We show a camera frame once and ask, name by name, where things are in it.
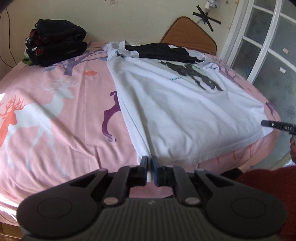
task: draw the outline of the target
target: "electrical outlet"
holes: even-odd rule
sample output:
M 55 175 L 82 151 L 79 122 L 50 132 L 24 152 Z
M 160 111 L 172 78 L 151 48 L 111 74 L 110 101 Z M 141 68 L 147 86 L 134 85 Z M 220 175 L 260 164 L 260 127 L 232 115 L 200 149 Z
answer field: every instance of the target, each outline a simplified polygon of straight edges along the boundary
M 114 1 L 114 0 L 110 1 L 110 5 L 117 5 L 117 4 L 118 4 L 118 1 Z

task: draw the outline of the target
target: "bed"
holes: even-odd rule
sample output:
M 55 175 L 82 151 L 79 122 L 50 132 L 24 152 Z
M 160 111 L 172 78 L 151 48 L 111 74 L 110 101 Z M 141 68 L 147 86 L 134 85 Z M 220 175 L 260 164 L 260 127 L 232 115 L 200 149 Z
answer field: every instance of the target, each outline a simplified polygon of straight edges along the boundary
M 27 196 L 98 168 L 116 172 L 137 165 L 114 81 L 107 68 L 104 43 L 90 42 L 76 58 L 43 68 L 19 63 L 0 81 L 0 214 L 17 225 L 18 204 Z M 219 71 L 264 105 L 267 118 L 280 121 L 268 100 L 249 82 L 208 54 Z M 242 171 L 264 159 L 278 137 L 274 130 L 255 143 L 182 166 L 220 174 Z M 132 188 L 132 197 L 171 195 L 169 188 Z

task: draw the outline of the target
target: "wall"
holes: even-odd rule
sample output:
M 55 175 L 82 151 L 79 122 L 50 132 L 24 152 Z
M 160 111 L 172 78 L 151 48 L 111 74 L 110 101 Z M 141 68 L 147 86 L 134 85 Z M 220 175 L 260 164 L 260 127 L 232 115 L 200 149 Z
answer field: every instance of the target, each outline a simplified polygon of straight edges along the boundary
M 220 9 L 210 12 L 222 25 L 211 22 L 214 32 L 203 22 L 200 26 L 216 41 L 221 52 L 231 26 L 236 0 L 219 0 Z M 17 62 L 25 49 L 24 41 L 38 19 L 65 19 L 87 31 L 86 41 L 128 40 L 145 44 L 159 42 L 180 16 L 198 21 L 192 12 L 196 6 L 203 9 L 206 0 L 119 0 L 111 6 L 110 0 L 15 0 L 8 11 L 11 18 L 11 51 Z M 4 11 L 0 24 L 0 53 L 9 64 L 14 64 L 8 51 L 8 19 Z M 9 70 L 0 63 L 0 78 Z

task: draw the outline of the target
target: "frosted glass panel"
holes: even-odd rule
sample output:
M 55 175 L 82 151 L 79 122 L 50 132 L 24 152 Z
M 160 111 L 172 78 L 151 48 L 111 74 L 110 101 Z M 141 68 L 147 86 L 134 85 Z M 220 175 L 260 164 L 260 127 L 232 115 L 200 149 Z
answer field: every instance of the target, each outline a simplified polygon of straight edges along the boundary
M 245 40 L 242 40 L 237 56 L 235 57 L 235 60 L 233 62 L 232 68 L 245 79 L 247 79 L 256 62 L 260 50 L 261 49 L 257 46 Z
M 296 6 L 292 4 L 289 0 L 283 0 L 281 12 L 293 19 L 296 19 Z
M 276 0 L 255 0 L 254 5 L 273 11 Z
M 268 53 L 254 86 L 270 101 L 283 122 L 296 123 L 296 73 L 293 70 Z M 289 153 L 290 138 L 291 135 L 281 131 L 275 149 L 260 165 L 272 167 Z
M 296 65 L 296 24 L 280 17 L 271 49 Z
M 271 19 L 271 14 L 253 8 L 245 36 L 256 41 L 257 43 L 263 44 Z

